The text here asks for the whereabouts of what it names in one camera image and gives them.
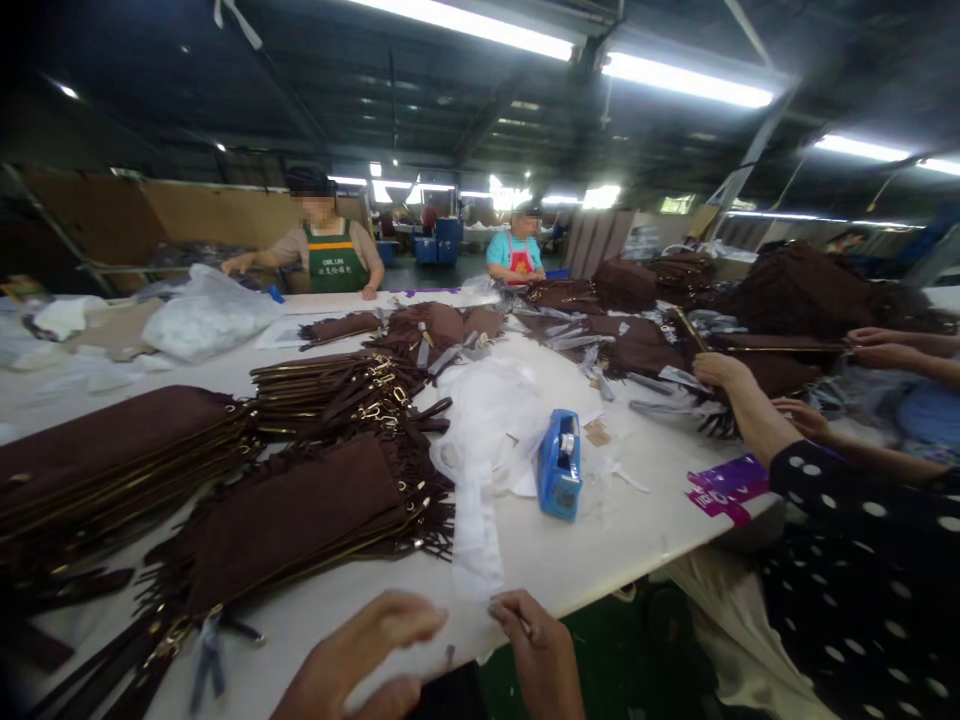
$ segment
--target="green apron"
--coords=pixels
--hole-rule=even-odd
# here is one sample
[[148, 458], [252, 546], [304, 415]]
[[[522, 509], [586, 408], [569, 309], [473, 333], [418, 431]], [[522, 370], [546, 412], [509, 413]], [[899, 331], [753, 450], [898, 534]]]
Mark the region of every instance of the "green apron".
[[343, 222], [343, 235], [314, 235], [304, 223], [310, 250], [310, 288], [313, 292], [357, 292], [370, 279], [350, 239], [350, 221]]

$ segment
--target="blue shirt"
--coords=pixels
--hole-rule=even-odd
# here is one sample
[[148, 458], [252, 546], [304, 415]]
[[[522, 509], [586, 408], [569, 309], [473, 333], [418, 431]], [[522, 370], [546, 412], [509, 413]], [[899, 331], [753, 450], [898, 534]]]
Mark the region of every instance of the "blue shirt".
[[900, 403], [897, 424], [911, 438], [960, 446], [960, 393], [924, 380]]
[[524, 247], [527, 248], [527, 252], [530, 253], [530, 259], [533, 261], [531, 270], [543, 267], [543, 263], [540, 262], [540, 247], [532, 236], [528, 237], [524, 243], [518, 241], [512, 234], [508, 238], [507, 233], [502, 230], [493, 236], [490, 240], [490, 245], [487, 246], [487, 265], [503, 265], [509, 270], [511, 252], [514, 250], [522, 252]]

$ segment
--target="beige shirt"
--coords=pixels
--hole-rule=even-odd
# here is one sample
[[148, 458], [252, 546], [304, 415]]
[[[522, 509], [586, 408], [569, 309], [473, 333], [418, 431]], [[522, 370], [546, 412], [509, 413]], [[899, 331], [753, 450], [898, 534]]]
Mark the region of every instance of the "beige shirt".
[[[343, 235], [343, 226], [346, 220], [340, 218], [340, 223], [334, 225], [332, 229], [317, 230], [311, 228], [310, 232], [316, 237], [329, 235]], [[350, 223], [350, 241], [353, 243], [353, 251], [360, 258], [360, 264], [367, 272], [374, 270], [383, 270], [383, 260], [380, 259], [380, 253], [377, 252], [376, 243], [370, 239], [370, 234], [358, 222]], [[307, 247], [307, 234], [302, 227], [294, 228], [284, 235], [277, 244], [270, 248], [270, 251], [277, 256], [281, 265], [293, 262], [297, 258], [303, 263], [303, 269], [310, 270], [310, 248]]]

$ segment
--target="polka dot shirt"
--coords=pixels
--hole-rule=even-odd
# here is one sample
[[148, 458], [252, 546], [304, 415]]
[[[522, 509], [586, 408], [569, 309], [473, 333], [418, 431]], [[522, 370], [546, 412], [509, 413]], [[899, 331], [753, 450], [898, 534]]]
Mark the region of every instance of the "polka dot shirt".
[[759, 557], [767, 613], [817, 696], [844, 720], [960, 718], [960, 473], [888, 484], [803, 441], [770, 482], [807, 521]]

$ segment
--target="green floor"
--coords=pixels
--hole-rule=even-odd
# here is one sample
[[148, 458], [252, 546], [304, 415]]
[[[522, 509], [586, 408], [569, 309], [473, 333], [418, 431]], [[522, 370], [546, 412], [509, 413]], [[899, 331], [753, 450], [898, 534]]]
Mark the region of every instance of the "green floor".
[[[561, 258], [544, 254], [547, 270], [560, 267]], [[418, 265], [412, 255], [397, 255], [383, 276], [382, 290], [423, 290], [427, 288], [460, 287], [463, 281], [487, 274], [485, 255], [461, 255], [456, 265]]]
[[[684, 601], [671, 605], [686, 614]], [[765, 716], [717, 703], [709, 715], [700, 698], [702, 680], [693, 664], [677, 664], [659, 650], [646, 620], [646, 599], [623, 603], [612, 596], [563, 619], [577, 652], [580, 689], [588, 718], [622, 720], [761, 720]], [[702, 678], [704, 666], [699, 666]], [[480, 668], [480, 684], [494, 720], [526, 718], [509, 646]]]

